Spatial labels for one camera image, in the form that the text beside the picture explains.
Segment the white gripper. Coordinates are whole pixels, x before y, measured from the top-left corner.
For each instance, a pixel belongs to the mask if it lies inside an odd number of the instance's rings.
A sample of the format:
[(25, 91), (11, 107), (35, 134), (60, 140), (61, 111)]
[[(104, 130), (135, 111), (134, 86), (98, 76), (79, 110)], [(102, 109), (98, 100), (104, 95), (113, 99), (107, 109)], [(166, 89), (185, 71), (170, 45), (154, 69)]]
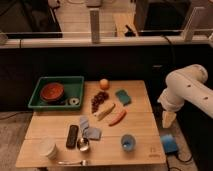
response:
[(164, 89), (157, 102), (166, 110), (162, 114), (162, 126), (169, 128), (176, 119), (175, 112), (183, 107), (184, 100), (173, 94), (169, 89)]

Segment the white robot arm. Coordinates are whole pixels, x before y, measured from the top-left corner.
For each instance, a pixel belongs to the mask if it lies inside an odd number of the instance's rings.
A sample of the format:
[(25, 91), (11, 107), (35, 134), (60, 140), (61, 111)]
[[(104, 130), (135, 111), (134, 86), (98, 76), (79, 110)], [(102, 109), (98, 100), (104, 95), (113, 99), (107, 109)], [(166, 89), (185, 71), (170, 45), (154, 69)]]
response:
[(166, 88), (157, 100), (164, 109), (162, 112), (164, 128), (172, 125), (176, 119), (176, 112), (186, 101), (213, 119), (213, 90), (205, 86), (207, 79), (207, 70), (199, 64), (176, 69), (166, 76)]

